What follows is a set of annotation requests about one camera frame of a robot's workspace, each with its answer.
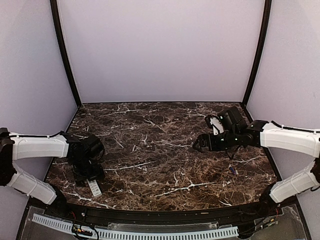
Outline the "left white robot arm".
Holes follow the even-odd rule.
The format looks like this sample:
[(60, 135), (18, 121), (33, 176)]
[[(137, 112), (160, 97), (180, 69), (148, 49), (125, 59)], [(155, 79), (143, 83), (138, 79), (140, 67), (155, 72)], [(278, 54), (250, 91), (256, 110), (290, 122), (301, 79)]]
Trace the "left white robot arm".
[(30, 158), (66, 158), (72, 165), (75, 182), (88, 182), (94, 197), (102, 195), (98, 181), (104, 179), (102, 166), (98, 163), (105, 152), (95, 135), (79, 139), (73, 134), (60, 131), (53, 135), (25, 135), (0, 129), (0, 185), (11, 187), (46, 205), (60, 218), (67, 218), (70, 206), (64, 195), (52, 185), (25, 172), (14, 161)]

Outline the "white remote control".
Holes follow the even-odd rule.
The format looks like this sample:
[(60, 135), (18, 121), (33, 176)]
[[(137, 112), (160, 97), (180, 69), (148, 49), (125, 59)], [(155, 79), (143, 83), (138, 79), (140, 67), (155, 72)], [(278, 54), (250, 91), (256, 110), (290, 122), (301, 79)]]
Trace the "white remote control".
[(102, 195), (102, 191), (96, 180), (87, 180), (88, 186), (91, 190), (93, 197), (100, 197)]

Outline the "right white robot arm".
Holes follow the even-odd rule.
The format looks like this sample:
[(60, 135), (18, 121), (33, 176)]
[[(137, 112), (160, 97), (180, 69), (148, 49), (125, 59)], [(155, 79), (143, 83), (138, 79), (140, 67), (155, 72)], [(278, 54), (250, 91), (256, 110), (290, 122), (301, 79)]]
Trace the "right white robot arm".
[(266, 217), (275, 205), (307, 190), (320, 188), (320, 131), (277, 124), (274, 121), (255, 120), (247, 123), (237, 107), (230, 107), (218, 115), (205, 117), (211, 133), (201, 134), (193, 149), (201, 152), (221, 152), (231, 147), (278, 148), (303, 153), (314, 160), (292, 176), (272, 183), (260, 196), (255, 213)]

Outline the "blue battery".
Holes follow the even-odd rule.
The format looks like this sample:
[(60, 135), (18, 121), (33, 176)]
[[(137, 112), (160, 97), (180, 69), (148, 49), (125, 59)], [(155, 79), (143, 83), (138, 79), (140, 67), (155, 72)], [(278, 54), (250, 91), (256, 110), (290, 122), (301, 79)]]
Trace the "blue battery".
[(235, 174), (235, 169), (234, 169), (233, 167), (230, 167), (229, 169), (230, 169), (230, 171), (231, 171), (234, 175), (236, 175), (236, 174)]

